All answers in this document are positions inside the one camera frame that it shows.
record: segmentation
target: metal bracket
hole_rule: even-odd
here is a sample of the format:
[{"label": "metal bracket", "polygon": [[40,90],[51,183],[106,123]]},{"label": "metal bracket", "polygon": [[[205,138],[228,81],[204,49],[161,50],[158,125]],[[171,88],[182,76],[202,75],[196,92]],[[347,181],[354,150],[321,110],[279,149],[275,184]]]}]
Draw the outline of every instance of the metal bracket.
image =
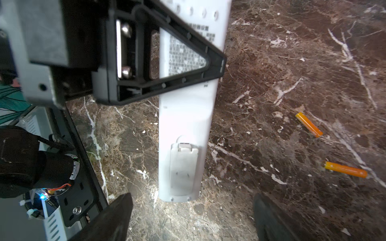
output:
[{"label": "metal bracket", "polygon": [[[108,20],[102,25],[102,32],[106,33],[102,46],[106,45],[103,47],[106,52],[102,53],[102,66],[93,73],[97,102],[124,105],[223,76],[225,54],[161,2],[143,0],[123,5],[117,1],[116,5],[110,6],[108,13]],[[151,35],[153,30],[159,31],[160,28],[202,56],[206,65],[186,73],[151,79]]]}]

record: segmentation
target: black plastic bracket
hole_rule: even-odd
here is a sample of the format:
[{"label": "black plastic bracket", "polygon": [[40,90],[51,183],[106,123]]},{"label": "black plastic bracket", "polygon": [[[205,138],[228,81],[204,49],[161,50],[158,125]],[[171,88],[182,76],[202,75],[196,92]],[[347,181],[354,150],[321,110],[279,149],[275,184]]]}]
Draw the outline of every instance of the black plastic bracket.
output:
[{"label": "black plastic bracket", "polygon": [[[126,66],[132,74],[118,77],[117,20],[128,23],[131,37],[122,47],[127,51]],[[100,23],[102,64],[92,73],[97,102],[124,105],[185,86],[216,79],[224,74],[226,56],[184,23],[158,0],[110,1],[108,18]],[[203,68],[162,79],[150,77],[151,34],[164,29],[206,60]]]}]

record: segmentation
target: marble floor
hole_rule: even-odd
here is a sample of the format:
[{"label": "marble floor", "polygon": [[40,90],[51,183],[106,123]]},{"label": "marble floor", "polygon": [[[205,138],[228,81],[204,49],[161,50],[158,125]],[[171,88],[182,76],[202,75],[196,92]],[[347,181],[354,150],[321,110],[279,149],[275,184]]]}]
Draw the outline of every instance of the marble floor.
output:
[{"label": "marble floor", "polygon": [[[386,240],[385,8],[382,0],[232,3],[229,66],[192,202],[157,199],[157,97],[120,107],[91,96],[69,102],[109,202],[133,195],[128,240],[258,240],[258,192],[317,240]],[[299,111],[322,137],[300,125]],[[326,160],[369,176],[327,171]]]}]

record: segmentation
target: metal screw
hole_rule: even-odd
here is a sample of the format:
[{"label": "metal screw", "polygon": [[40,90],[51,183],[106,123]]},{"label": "metal screw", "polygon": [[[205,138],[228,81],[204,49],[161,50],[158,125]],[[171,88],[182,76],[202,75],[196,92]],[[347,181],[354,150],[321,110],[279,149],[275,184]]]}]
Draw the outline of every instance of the metal screw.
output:
[{"label": "metal screw", "polygon": [[125,78],[125,79],[130,79],[131,76],[132,76],[132,71],[131,71],[131,68],[129,66],[123,66],[122,67],[122,76]]},{"label": "metal screw", "polygon": [[73,214],[79,215],[81,212],[82,212],[82,207],[81,206],[74,207]]},{"label": "metal screw", "polygon": [[0,30],[0,37],[5,39],[7,37],[7,34],[3,30]]},{"label": "metal screw", "polygon": [[125,35],[128,38],[131,38],[131,35],[133,34],[133,29],[130,27],[128,23],[122,24],[121,30],[123,35]]}]

